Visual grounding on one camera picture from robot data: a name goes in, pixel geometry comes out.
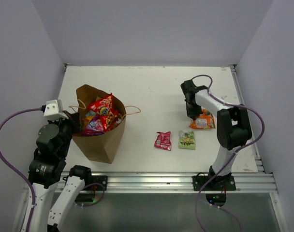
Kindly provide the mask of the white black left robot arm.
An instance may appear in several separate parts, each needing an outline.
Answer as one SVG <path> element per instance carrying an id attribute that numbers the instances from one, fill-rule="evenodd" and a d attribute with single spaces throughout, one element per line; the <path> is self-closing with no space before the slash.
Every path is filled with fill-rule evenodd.
<path id="1" fill-rule="evenodd" d="M 62 111 L 44 116 L 48 124 L 38 132 L 37 148 L 29 166 L 31 187 L 23 232 L 59 232 L 81 191 L 100 190 L 102 194 L 106 191 L 105 184 L 94 180 L 90 168 L 75 165 L 69 171 L 61 194 L 53 201 L 72 137 L 81 131 L 80 114 Z"/>

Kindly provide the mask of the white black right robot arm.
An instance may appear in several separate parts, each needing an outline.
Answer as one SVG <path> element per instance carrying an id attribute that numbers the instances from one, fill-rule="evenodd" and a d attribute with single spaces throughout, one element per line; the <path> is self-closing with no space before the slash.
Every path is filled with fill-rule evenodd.
<path id="1" fill-rule="evenodd" d="M 236 187 L 230 187 L 234 180 L 232 165 L 237 152 L 252 138 L 247 109 L 243 105 L 221 101 L 210 93 L 209 87 L 196 86 L 192 79 L 184 81 L 181 89 L 185 96 L 187 116 L 193 122 L 202 120 L 207 112 L 217 119 L 219 151 L 208 175 L 193 177 L 194 188 L 204 186 L 205 189 L 219 190 L 227 186 L 235 190 Z"/>

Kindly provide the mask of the purple candy packet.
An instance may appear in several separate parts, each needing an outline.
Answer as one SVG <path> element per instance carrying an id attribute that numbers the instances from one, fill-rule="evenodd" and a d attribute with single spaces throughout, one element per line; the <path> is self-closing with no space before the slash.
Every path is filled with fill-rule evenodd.
<path id="1" fill-rule="evenodd" d="M 102 122 L 98 116 L 95 116 L 84 128 L 83 136 L 96 136 L 104 134 Z"/>

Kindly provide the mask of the red snack packet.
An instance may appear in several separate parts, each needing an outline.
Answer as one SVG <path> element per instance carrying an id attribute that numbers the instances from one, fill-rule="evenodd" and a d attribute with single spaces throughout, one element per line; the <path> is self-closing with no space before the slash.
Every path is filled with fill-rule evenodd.
<path id="1" fill-rule="evenodd" d="M 100 98 L 88 106 L 100 119 L 104 132 L 109 132 L 120 118 L 120 113 L 113 106 L 113 94 Z"/>

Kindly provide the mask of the orange white snack packet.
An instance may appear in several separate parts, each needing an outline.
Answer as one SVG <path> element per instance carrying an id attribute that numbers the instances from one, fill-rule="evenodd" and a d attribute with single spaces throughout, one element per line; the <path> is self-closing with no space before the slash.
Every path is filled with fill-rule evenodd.
<path id="1" fill-rule="evenodd" d="M 192 120 L 189 127 L 195 130 L 208 130 L 215 129 L 216 125 L 213 115 L 208 110 L 203 108 L 202 114 Z"/>

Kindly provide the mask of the orange yellow snack bag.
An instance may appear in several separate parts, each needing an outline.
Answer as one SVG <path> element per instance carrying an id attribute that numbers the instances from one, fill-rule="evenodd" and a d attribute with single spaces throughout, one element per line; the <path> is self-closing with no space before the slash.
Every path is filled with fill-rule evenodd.
<path id="1" fill-rule="evenodd" d="M 83 118 L 84 124 L 87 125 L 95 116 L 96 116 L 96 113 L 90 110 Z"/>

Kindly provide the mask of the brown paper bag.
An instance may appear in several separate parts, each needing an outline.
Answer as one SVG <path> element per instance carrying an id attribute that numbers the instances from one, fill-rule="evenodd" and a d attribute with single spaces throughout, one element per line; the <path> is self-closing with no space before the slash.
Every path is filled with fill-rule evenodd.
<path id="1" fill-rule="evenodd" d="M 80 123 L 83 130 L 87 126 L 84 124 L 83 118 L 90 111 L 88 106 L 107 95 L 109 95 L 109 93 L 86 84 L 76 90 L 78 101 L 77 108 L 80 113 Z M 125 131 L 126 116 L 128 113 L 126 112 L 126 106 L 114 95 L 113 101 L 113 106 L 120 113 L 120 118 L 109 132 L 96 136 L 83 136 L 82 131 L 73 136 L 73 141 L 91 161 L 111 164 L 117 154 L 119 144 Z"/>

